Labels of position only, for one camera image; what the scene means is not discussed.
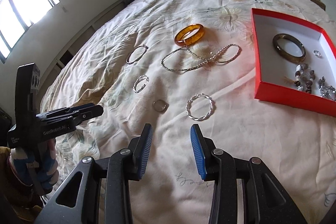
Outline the gloved left hand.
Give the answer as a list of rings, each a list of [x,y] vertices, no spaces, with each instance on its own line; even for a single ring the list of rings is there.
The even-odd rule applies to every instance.
[[[9,156],[10,167],[19,181],[26,186],[38,183],[38,195],[40,196],[49,194],[59,178],[55,139],[50,139],[46,145],[46,151],[38,160],[22,148],[11,149]]]

